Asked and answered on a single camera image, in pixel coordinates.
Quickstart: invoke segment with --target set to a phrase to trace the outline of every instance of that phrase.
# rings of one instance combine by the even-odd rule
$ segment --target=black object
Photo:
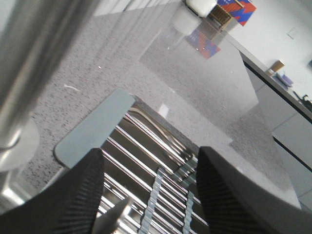
[[[197,190],[212,234],[311,234],[312,215],[259,187],[211,147],[201,147]]]
[[[309,100],[306,100],[306,98],[308,97],[308,95],[304,95],[302,98],[299,97],[299,95],[293,91],[293,93],[296,95],[296,97],[301,101],[301,103],[309,110],[312,111],[312,103]]]
[[[45,191],[0,216],[0,234],[90,234],[104,182],[104,157],[92,149]]]

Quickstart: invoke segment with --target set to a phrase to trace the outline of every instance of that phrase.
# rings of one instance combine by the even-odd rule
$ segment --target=white cabinet
[[[300,114],[296,114],[273,131],[296,156],[312,167],[312,125]]]
[[[267,85],[262,86],[256,92],[256,95],[271,131],[297,113],[293,107]]]
[[[280,145],[276,144],[276,147],[297,196],[303,195],[312,188],[312,173]]]

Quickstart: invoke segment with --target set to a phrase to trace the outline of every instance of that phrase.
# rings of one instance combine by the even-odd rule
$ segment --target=red and blue painting
[[[235,0],[218,0],[218,4],[244,26],[257,8],[249,0],[238,0],[238,2],[244,8],[241,8]]]

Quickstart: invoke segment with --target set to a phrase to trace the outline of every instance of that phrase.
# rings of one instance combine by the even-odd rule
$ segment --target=stainless steel sink
[[[127,196],[134,200],[116,233],[209,233],[194,190],[195,152],[137,104],[102,149],[105,183],[99,213]]]

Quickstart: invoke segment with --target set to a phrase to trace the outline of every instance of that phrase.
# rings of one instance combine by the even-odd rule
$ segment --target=speckled countertop
[[[138,96],[197,146],[212,146],[268,191],[299,206],[239,51],[206,22],[220,51],[206,59],[172,22],[181,3],[96,16],[34,111],[41,142],[25,174],[38,189],[61,167],[53,148],[116,88]]]

